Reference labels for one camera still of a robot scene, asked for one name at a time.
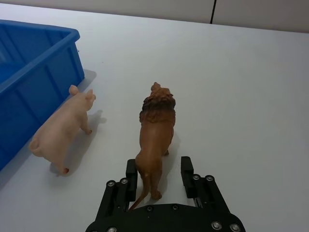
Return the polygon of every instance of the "toy lion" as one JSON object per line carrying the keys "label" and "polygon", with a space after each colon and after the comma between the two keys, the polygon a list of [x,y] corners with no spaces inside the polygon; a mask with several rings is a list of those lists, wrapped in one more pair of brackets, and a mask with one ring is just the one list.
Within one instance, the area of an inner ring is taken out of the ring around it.
{"label": "toy lion", "polygon": [[162,197],[158,184],[162,175],[162,157],[169,154],[168,148],[174,135],[175,100],[168,88],[155,82],[151,94],[144,100],[140,113],[140,152],[135,163],[143,181],[140,197],[131,206],[134,209],[150,192],[158,200]]}

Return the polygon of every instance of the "blue plastic bin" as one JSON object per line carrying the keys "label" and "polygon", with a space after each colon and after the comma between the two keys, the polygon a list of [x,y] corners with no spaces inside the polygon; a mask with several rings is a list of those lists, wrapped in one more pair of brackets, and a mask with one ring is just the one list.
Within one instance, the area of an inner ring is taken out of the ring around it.
{"label": "blue plastic bin", "polygon": [[0,170],[84,79],[75,29],[0,20]]}

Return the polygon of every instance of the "lion head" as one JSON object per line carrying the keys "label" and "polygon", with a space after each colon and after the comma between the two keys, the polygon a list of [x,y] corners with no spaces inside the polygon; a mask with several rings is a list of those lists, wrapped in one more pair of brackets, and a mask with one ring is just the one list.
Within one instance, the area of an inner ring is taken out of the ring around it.
{"label": "lion head", "polygon": [[175,124],[175,99],[168,88],[162,88],[157,82],[151,87],[150,96],[144,100],[140,112],[140,122],[171,121]]}

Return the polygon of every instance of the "toy pig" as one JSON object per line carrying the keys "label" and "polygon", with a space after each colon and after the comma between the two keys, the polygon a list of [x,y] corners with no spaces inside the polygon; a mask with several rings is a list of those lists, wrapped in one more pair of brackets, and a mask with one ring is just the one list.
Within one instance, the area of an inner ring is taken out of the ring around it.
{"label": "toy pig", "polygon": [[78,88],[72,85],[69,93],[73,97],[49,117],[29,144],[29,149],[35,156],[44,157],[54,163],[61,174],[69,172],[69,169],[64,167],[64,160],[79,128],[86,134],[92,132],[88,126],[87,111],[96,99],[92,89],[87,93],[80,93]]}
{"label": "toy pig", "polygon": [[158,184],[162,175],[162,157],[169,154],[168,148],[174,135],[174,107],[175,100],[169,89],[161,88],[155,82],[140,113],[140,152],[135,158],[135,164],[143,181],[143,190],[130,210],[149,192],[155,200],[162,197]]}

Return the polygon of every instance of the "table surface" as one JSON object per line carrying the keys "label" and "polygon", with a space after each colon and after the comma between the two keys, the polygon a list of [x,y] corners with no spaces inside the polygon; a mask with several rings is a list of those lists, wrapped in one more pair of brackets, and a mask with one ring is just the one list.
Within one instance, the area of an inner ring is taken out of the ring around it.
{"label": "table surface", "polygon": [[94,132],[78,134],[69,176],[26,147],[0,172],[1,231],[84,231],[106,182],[124,177],[139,152],[139,112],[154,81],[176,99],[157,203],[193,205],[180,175],[190,156],[247,231],[308,230],[309,34],[6,4],[0,18],[78,29],[81,88],[97,96]]}

